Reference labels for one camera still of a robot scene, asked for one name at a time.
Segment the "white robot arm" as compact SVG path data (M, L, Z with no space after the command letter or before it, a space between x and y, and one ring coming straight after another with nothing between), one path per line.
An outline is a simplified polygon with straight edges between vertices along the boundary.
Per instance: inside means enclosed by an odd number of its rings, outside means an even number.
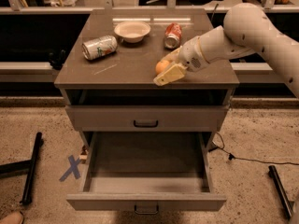
M167 67L154 83L163 86L198 72L218 60L260 55L299 97L299 42L281 33L257 6L242 3L231 7L223 25L197 35L162 58Z

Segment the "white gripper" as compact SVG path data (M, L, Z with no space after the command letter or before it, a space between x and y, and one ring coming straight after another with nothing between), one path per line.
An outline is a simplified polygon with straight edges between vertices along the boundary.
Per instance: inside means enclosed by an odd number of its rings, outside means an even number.
M153 79L157 86L182 79L186 75L186 67L190 72L198 72L209 66L201 51L199 36L188 40L181 48L172 50L162 58L162 61L169 61L170 64L161 74L156 74L156 78Z

